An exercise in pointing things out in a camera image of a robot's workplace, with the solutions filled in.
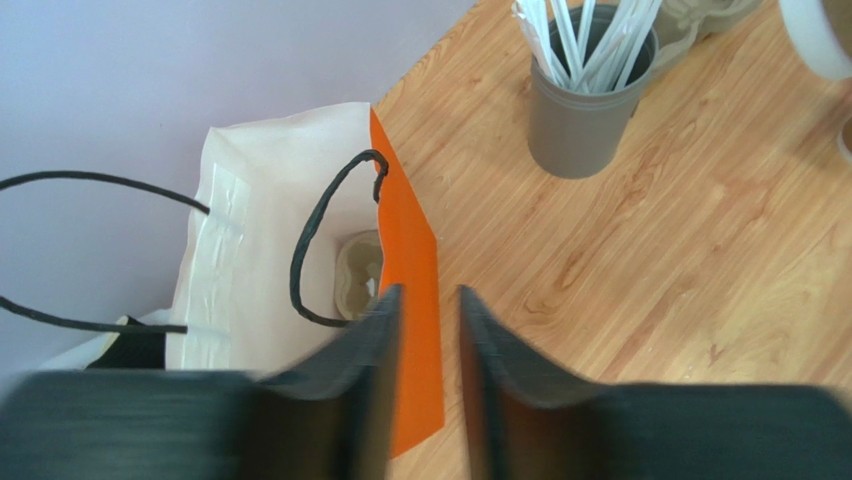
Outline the single white paper cup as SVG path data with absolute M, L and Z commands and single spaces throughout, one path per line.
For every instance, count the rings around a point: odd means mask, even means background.
M 851 78 L 851 0 L 780 0 L 787 34 L 802 61 L 828 80 Z

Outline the orange paper bag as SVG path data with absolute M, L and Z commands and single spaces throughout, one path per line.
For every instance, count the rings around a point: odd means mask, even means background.
M 165 325 L 114 333 L 166 335 L 165 369 L 286 371 L 402 287 L 389 458 L 445 422 L 437 243 L 373 108 L 344 103 L 209 131 L 189 238 Z M 345 320 L 336 260 L 377 230 L 378 299 Z

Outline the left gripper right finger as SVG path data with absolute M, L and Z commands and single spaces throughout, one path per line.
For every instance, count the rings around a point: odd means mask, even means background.
M 473 479 L 847 479 L 851 408 L 814 385 L 598 383 L 459 290 Z

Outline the pulp cup carrier tray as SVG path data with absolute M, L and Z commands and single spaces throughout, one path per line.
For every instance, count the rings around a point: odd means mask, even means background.
M 345 320 L 362 318 L 377 301 L 383 263 L 377 230 L 361 232 L 341 247 L 336 260 L 334 300 Z

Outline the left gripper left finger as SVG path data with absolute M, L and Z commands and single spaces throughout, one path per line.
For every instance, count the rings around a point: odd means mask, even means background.
M 292 368 L 58 370 L 1 404 L 5 479 L 381 479 L 404 291 Z

